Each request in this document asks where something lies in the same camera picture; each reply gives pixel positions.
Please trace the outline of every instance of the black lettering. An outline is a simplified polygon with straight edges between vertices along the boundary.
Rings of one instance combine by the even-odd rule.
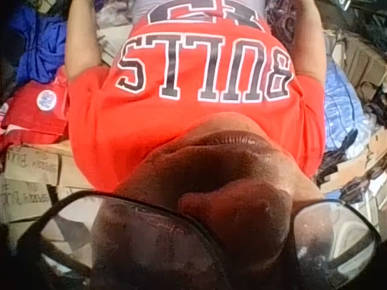
[[[135,82],[130,82],[128,77],[120,77],[115,86],[124,91],[138,94],[145,89],[146,74],[144,63],[140,59],[132,59],[126,57],[130,54],[130,50],[141,46],[142,37],[129,39],[123,46],[121,58],[117,64],[118,68],[130,70],[134,73]]]
[[[166,51],[164,84],[160,86],[159,97],[171,100],[180,99],[180,88],[177,86],[179,46],[181,35],[158,34],[145,37],[146,48],[154,48],[156,44],[163,44]]]
[[[228,6],[223,9],[225,18],[236,20],[238,25],[247,25],[265,32],[262,25],[259,24],[258,14],[255,10],[232,0],[224,0],[224,4]]]
[[[239,78],[241,75],[244,57],[248,53],[254,53],[249,87],[246,92],[239,89]],[[260,89],[263,70],[266,64],[266,47],[258,40],[239,39],[234,41],[232,60],[227,77],[226,90],[221,94],[222,103],[260,103],[262,101],[262,91]]]
[[[218,76],[220,51],[225,40],[219,36],[190,36],[187,35],[184,48],[193,49],[197,45],[207,47],[207,61],[204,69],[203,86],[198,92],[198,100],[204,102],[217,102],[219,92],[216,90],[216,77]]]
[[[216,0],[175,0],[162,3],[148,14],[148,23],[171,20],[175,9],[187,7],[190,12],[216,9]]]
[[[7,161],[22,168],[26,168],[28,166],[27,155],[17,153],[14,150],[8,150]]]
[[[294,74],[290,68],[291,59],[286,51],[279,47],[272,50],[272,67],[267,74],[265,97],[268,101],[277,101],[289,98],[288,84]]]

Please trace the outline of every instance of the clothing pile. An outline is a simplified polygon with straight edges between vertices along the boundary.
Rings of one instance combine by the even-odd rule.
[[[0,150],[10,144],[56,142],[67,126],[67,80],[59,69],[67,23],[22,5],[11,16],[8,31],[2,58],[15,67],[16,89],[1,107]]]

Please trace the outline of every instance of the cardboard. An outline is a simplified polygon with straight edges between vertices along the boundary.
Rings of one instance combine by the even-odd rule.
[[[58,155],[22,146],[12,146],[7,151],[5,177],[8,179],[56,185],[58,168]]]
[[[0,175],[0,188],[2,222],[36,218],[51,207],[45,184],[11,180]]]
[[[372,45],[356,34],[346,36],[344,72],[360,99],[369,101],[387,76],[387,63]]]
[[[72,195],[76,192],[81,192],[82,190],[85,190],[84,188],[75,188],[75,187],[56,187],[56,193],[58,195],[58,200],[61,200],[63,198],[66,198],[69,195]]]
[[[63,140],[59,143],[49,145],[26,144],[26,146],[53,154],[73,157],[73,150],[71,149],[69,140]]]
[[[75,164],[74,158],[62,156],[62,168],[59,177],[60,187],[75,187],[79,189],[93,189]]]
[[[387,154],[387,130],[380,128],[364,151],[355,159],[337,165],[337,172],[325,177],[322,193],[341,189],[356,177],[363,177]]]
[[[12,253],[16,253],[18,240],[34,222],[17,222],[8,224],[8,244]]]

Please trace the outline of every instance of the fabric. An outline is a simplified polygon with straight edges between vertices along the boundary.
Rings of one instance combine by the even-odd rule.
[[[28,6],[21,6],[9,22],[11,29],[23,35],[25,52],[20,58],[16,83],[30,80],[50,83],[58,67],[64,64],[67,24],[60,17],[39,16]]]
[[[169,0],[136,0],[133,6],[133,23],[137,23],[147,12],[154,7],[168,2]],[[265,0],[238,0],[240,3],[249,6],[258,12],[259,15],[265,15]]]
[[[251,10],[238,15],[241,7],[228,3],[237,7],[232,19],[223,19],[230,16],[219,6],[202,8],[206,13],[197,21],[184,18],[189,11],[183,8],[158,22],[167,11],[160,6],[149,16],[155,23],[144,18],[134,27],[110,71],[91,68],[69,84],[74,157],[96,189],[113,191],[151,150],[220,112],[255,120],[306,175],[315,173],[325,144],[323,86],[295,77],[290,56],[267,24],[249,17]],[[177,41],[183,46],[178,53]],[[230,65],[234,59],[243,65]],[[261,71],[253,71],[255,61]],[[257,88],[249,89],[250,76],[260,75]]]
[[[291,0],[266,0],[266,20],[272,33],[288,50],[294,39],[296,10]]]
[[[53,83],[26,84],[0,110],[0,150],[11,144],[57,142],[66,132],[67,109],[64,69],[58,70]]]
[[[359,144],[363,144],[364,148],[366,142],[362,140],[371,138],[369,120],[363,112],[356,91],[345,73],[333,60],[328,60],[324,111],[326,151],[339,149],[345,137],[354,129],[358,131],[357,140],[359,141],[358,143],[355,141],[354,146],[358,147]]]

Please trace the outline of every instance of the folded clothing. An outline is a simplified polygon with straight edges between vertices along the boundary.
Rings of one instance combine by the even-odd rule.
[[[8,24],[25,40],[16,83],[23,85],[30,80],[52,82],[57,69],[64,64],[67,23],[58,16],[39,16],[32,8],[22,5]]]
[[[53,83],[31,81],[0,109],[0,150],[11,144],[52,144],[66,135],[67,78],[58,70]]]

